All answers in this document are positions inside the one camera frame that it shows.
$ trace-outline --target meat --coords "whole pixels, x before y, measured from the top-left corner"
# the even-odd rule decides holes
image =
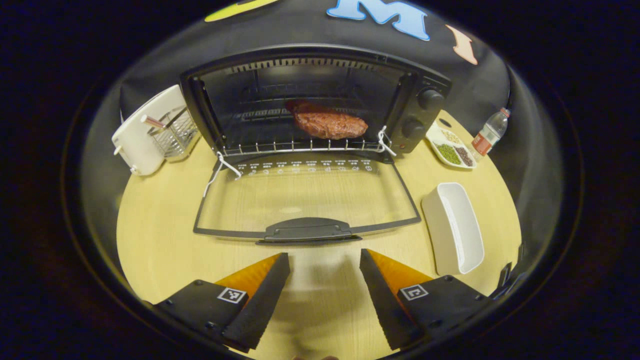
[[[287,101],[287,110],[293,114],[296,125],[311,136],[339,140],[357,138],[367,131],[367,123],[331,108],[306,100]]]

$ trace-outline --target white dish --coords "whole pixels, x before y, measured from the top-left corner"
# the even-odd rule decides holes
[[[447,139],[447,137],[445,136],[445,132],[449,133],[450,135],[455,136],[460,141],[460,143],[455,143],[455,142],[449,141]],[[474,159],[474,157],[471,154],[471,152],[467,149],[466,146],[464,146],[464,144],[462,144],[462,140],[460,140],[460,138],[456,134],[452,133],[451,131],[440,128],[434,122],[433,125],[431,125],[431,127],[427,131],[426,138],[427,138],[427,140],[429,140],[429,143],[431,144],[431,148],[436,153],[436,156],[438,156],[438,159],[440,159],[440,161],[442,161],[446,165],[449,165],[449,166],[452,166],[452,167],[458,167],[458,168],[476,168],[477,167],[476,160]],[[458,160],[460,160],[460,164],[454,164],[451,161],[445,159],[444,156],[442,156],[442,154],[438,150],[438,146],[439,145],[449,145],[449,146],[453,147],[453,149],[454,149],[453,151],[456,153],[456,156],[458,157]],[[464,149],[464,151],[467,153],[467,157],[472,162],[471,166],[467,166],[465,164],[465,162],[460,157],[460,154],[458,154],[458,152],[456,151],[456,148]]]
[[[441,183],[422,198],[438,275],[466,274],[484,260],[482,234],[464,187]]]

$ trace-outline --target oven knob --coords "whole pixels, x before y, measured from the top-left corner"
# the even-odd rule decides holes
[[[444,96],[436,90],[423,90],[418,93],[418,105],[424,110],[430,108],[442,109]]]
[[[416,120],[414,117],[410,117],[402,125],[402,135],[407,139],[421,140],[424,138],[424,134],[426,133],[427,129],[424,127],[424,124]]]

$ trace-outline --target green peas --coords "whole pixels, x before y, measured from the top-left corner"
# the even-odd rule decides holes
[[[440,151],[440,154],[442,154],[443,158],[449,160],[449,162],[454,163],[456,165],[461,164],[460,159],[456,154],[456,151],[451,146],[442,144],[442,145],[436,145],[436,147],[438,148],[438,151]]]

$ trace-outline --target yellow shape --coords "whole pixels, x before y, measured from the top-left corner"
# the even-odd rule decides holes
[[[215,282],[215,284],[226,286],[228,288],[237,289],[246,291],[248,296],[247,303],[251,300],[251,297],[260,287],[264,278],[271,270],[271,267],[278,259],[278,256],[282,255],[282,253],[275,254],[270,258],[266,258],[264,260],[260,260],[253,265],[249,265],[246,268],[234,272],[233,274],[225,277],[224,279],[220,279]]]
[[[237,15],[239,13],[247,12],[249,10],[253,10],[256,8],[260,8],[261,6],[275,3],[278,0],[253,0],[253,1],[240,1],[239,3],[229,5],[226,8],[220,9],[217,12],[212,13],[207,16],[204,21],[212,22],[216,20],[226,19],[227,17],[231,17]]]
[[[394,294],[396,300],[401,306],[402,302],[397,297],[400,289],[433,280],[433,278],[424,275],[418,270],[410,268],[409,266],[393,260],[392,258],[388,258],[383,254],[369,249],[367,249],[367,251],[373,258],[373,261],[376,263],[378,270],[380,270],[387,286],[391,289],[391,292]]]

